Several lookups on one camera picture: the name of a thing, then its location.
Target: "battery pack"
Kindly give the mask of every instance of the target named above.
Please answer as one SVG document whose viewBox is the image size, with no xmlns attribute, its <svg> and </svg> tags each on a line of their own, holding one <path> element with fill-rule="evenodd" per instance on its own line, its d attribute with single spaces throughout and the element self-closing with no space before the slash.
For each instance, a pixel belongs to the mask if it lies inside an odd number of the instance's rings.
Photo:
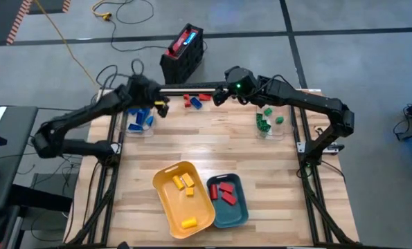
<svg viewBox="0 0 412 249">
<path fill-rule="evenodd" d="M 203 29 L 186 24 L 161 56 L 166 84 L 183 84 L 203 59 Z"/>
</svg>

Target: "yellow block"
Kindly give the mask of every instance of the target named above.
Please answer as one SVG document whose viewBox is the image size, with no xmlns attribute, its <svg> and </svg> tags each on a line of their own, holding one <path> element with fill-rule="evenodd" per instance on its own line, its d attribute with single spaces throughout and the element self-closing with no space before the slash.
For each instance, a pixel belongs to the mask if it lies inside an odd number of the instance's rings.
<svg viewBox="0 0 412 249">
<path fill-rule="evenodd" d="M 184 229 L 197 226 L 197 218 L 192 217 L 181 222 L 181 227 Z"/>
<path fill-rule="evenodd" d="M 175 183 L 175 185 L 178 187 L 178 190 L 182 190 L 184 188 L 184 184 L 179 178 L 179 176 L 173 176 L 172 180 Z"/>
<path fill-rule="evenodd" d="M 193 196 L 193 187 L 186 188 L 186 195 Z"/>
<path fill-rule="evenodd" d="M 187 187 L 193 187 L 193 185 L 195 184 L 188 173 L 183 174 L 181 177 L 183 178 Z"/>
</svg>

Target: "wooden table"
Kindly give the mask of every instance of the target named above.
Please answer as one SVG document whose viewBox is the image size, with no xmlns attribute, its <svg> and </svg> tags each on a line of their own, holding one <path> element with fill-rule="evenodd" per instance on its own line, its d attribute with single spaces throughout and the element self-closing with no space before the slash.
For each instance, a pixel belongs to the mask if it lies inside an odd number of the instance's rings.
<svg viewBox="0 0 412 249">
<path fill-rule="evenodd" d="M 126 137 L 116 187 L 108 246 L 126 241 L 130 246 L 310 246 L 309 221 L 301 179 L 296 177 L 298 160 L 292 133 L 282 140 L 256 138 L 253 105 L 228 100 L 220 107 L 203 102 L 203 108 L 186 109 L 182 97 L 172 97 L 165 119 L 156 117 L 154 134 L 147 138 Z M 290 128 L 289 107 L 281 107 Z M 301 139 L 301 119 L 296 109 Z M 314 126 L 328 126 L 319 113 L 307 112 L 313 139 Z M 110 117 L 91 123 L 89 141 L 107 137 Z M 339 168 L 337 156 L 323 159 Z M 152 186 L 157 171 L 180 160 L 192 162 L 203 185 L 211 176 L 235 173 L 240 176 L 249 209 L 249 220 L 238 228 L 209 227 L 187 239 L 170 236 L 168 221 L 158 194 Z M 89 181 L 96 159 L 82 161 L 75 189 L 75 218 L 69 236 L 82 227 Z M 319 167 L 328 212 L 354 240 L 355 222 L 342 177 L 324 165 Z M 91 186 L 89 214 L 93 209 L 100 170 Z M 321 218 L 315 210 L 320 240 L 324 240 Z M 98 223 L 96 241 L 100 241 Z"/>
</svg>

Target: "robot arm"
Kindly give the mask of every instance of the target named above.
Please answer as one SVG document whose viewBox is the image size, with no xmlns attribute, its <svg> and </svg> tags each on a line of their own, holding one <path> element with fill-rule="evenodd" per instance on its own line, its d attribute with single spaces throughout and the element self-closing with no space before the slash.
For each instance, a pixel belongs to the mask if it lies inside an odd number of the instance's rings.
<svg viewBox="0 0 412 249">
<path fill-rule="evenodd" d="M 127 86 L 121 84 L 117 89 L 102 96 L 97 103 L 43 123 L 32 138 L 33 146 L 41 158 L 77 154 L 95 156 L 103 163 L 115 154 L 108 141 L 90 143 L 64 139 L 66 133 L 95 118 L 115 114 L 128 108 L 156 107 L 158 114 L 164 118 L 169 109 L 167 105 L 169 99 L 160 95 L 160 89 L 155 81 L 142 75 L 133 75 L 129 78 Z"/>
<path fill-rule="evenodd" d="M 320 164 L 323 150 L 338 137 L 347 137 L 353 133 L 355 115 L 337 98 L 327 98 L 299 91 L 287 81 L 275 80 L 276 75 L 268 82 L 257 81 L 253 73 L 245 68 L 235 66 L 225 72 L 227 89 L 222 87 L 213 93 L 213 102 L 219 106 L 228 97 L 237 98 L 241 104 L 263 107 L 272 105 L 281 107 L 291 105 L 328 116 L 330 126 L 315 140 L 307 141 L 302 158 L 306 163 Z"/>
</svg>

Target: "concrete floor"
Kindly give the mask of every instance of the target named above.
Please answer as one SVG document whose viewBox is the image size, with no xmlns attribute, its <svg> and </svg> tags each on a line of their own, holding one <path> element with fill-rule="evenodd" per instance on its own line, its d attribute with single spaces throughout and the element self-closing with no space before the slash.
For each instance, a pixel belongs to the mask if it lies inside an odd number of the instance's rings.
<svg viewBox="0 0 412 249">
<path fill-rule="evenodd" d="M 176 35 L 190 22 L 205 33 L 286 31 L 278 0 L 150 0 L 153 19 L 139 25 L 118 24 L 116 36 Z M 69 39 L 110 37 L 113 26 L 89 12 L 94 1 L 75 0 L 70 11 L 51 15 Z M 286 0 L 295 31 L 412 27 L 412 1 Z M 114 11 L 115 6 L 102 9 Z M 125 6 L 123 19 L 148 15 L 149 6 L 137 1 Z M 24 17 L 16 41 L 59 39 L 42 15 Z M 121 48 L 167 46 L 171 41 L 122 42 Z M 207 39 L 205 60 L 189 82 L 213 82 L 240 65 L 256 75 L 283 74 L 298 87 L 298 76 L 287 36 Z M 297 36 L 296 43 L 309 88 L 342 99 L 355 112 L 355 133 L 342 143 L 340 159 L 361 242 L 372 246 L 412 248 L 412 140 L 398 142 L 392 128 L 402 108 L 412 103 L 412 33 Z M 145 74 L 163 81 L 162 50 L 119 53 L 108 43 L 71 46 L 92 75 L 108 64 L 130 72 L 129 62 L 140 58 Z M 0 47 L 0 104 L 76 109 L 89 103 L 94 87 L 71 60 L 63 45 Z M 36 127 L 59 111 L 40 111 Z M 71 137 L 85 138 L 87 128 Z M 25 157 L 20 170 L 52 173 L 52 163 Z M 33 177 L 18 176 L 29 185 Z M 60 238 L 61 234 L 38 234 Z M 26 233 L 22 248 L 44 243 Z"/>
</svg>

